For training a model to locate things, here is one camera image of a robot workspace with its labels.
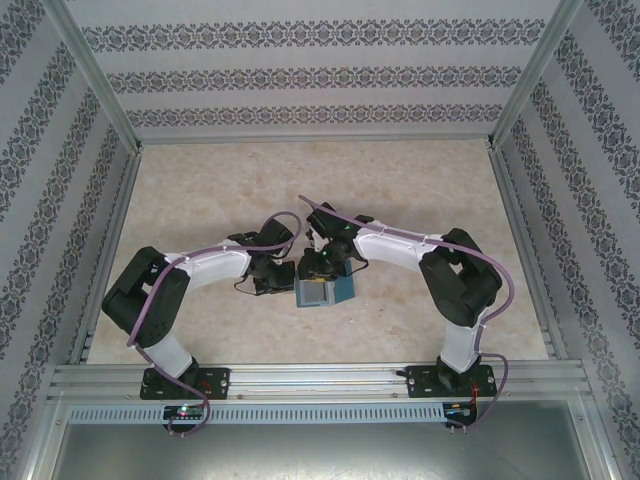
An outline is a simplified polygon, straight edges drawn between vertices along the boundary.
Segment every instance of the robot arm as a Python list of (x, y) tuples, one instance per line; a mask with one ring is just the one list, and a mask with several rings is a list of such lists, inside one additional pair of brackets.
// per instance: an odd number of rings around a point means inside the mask
[[(266, 247), (291, 239), (293, 234), (277, 220), (270, 220), (262, 230), (231, 235), (221, 247), (194, 258), (187, 258), (173, 268), (159, 286), (135, 343), (155, 365), (174, 378), (191, 385), (198, 370), (197, 361), (180, 344), (173, 324), (185, 295), (225, 278), (253, 276), (256, 295), (293, 289), (293, 262), (281, 263), (275, 255), (281, 250), (265, 252), (231, 250), (229, 247)], [(179, 253), (162, 254), (153, 247), (138, 251), (111, 287), (102, 303), (103, 311), (129, 335), (140, 315), (148, 291), (160, 272)]]
[[(333, 210), (327, 203), (322, 206)], [(314, 248), (306, 249), (300, 261), (300, 279), (340, 276), (350, 258), (363, 262), (382, 260), (421, 272), (436, 307), (448, 321), (439, 358), (439, 363), (444, 364), (442, 377), (455, 377), (470, 370), (478, 363), (475, 346), (482, 317), (502, 286), (498, 272), (481, 259), (425, 242), (442, 240), (480, 252), (463, 230), (427, 235), (420, 242), (386, 232), (387, 227), (371, 217), (360, 215), (356, 220), (371, 228), (356, 226), (320, 209), (311, 213), (307, 236)], [(461, 268), (456, 272), (453, 265)]]

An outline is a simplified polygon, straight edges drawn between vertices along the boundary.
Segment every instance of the wall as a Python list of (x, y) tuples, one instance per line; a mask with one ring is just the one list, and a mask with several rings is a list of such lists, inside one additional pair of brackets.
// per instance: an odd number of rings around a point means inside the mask
[(503, 145), (563, 339), (640, 477), (640, 2), (585, 2)]
[(558, 0), (76, 0), (143, 141), (488, 134)]
[(42, 5), (0, 2), (0, 479), (65, 363), (131, 159)]

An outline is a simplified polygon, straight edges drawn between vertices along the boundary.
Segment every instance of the marble surface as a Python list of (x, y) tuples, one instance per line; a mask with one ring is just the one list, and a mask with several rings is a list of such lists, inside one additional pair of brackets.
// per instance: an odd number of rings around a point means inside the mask
[[(305, 217), (300, 193), (405, 230), (467, 230), (517, 287), (513, 306), (489, 324), (483, 350), (547, 358), (482, 140), (147, 147), (110, 282), (146, 245), (191, 251), (257, 230), (279, 210)], [(297, 242), (294, 258), (305, 244)], [(435, 360), (445, 321), (421, 275), (377, 262), (355, 282), (352, 300), (298, 309), (293, 294), (251, 297), (221, 281), (189, 295), (174, 328), (201, 363)], [(125, 341), (102, 315), (89, 363), (143, 363)]]

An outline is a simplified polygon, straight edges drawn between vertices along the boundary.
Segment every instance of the perforated metal strip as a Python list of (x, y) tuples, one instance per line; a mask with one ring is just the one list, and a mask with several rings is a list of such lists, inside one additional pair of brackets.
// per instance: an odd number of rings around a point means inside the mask
[[(75, 406), (72, 425), (144, 425), (162, 423), (161, 405)], [(443, 422), (442, 403), (420, 402), (357, 405), (214, 405), (210, 424), (335, 424), (335, 423), (424, 423)], [(179, 423), (197, 423), (185, 420)]]

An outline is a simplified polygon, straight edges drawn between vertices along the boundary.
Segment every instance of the enclosure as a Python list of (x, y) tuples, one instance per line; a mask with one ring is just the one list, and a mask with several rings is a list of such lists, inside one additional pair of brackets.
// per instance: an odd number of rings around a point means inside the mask
[[(4, 0), (0, 478), (640, 478), (639, 6)], [(140, 400), (107, 289), (144, 246), (304, 219), (299, 194), (463, 228), (509, 271), (486, 423), (452, 436), (410, 398), (396, 372), (445, 322), (371, 262), (330, 307), (189, 295), (174, 330), (228, 395), (168, 438), (180, 402)]]

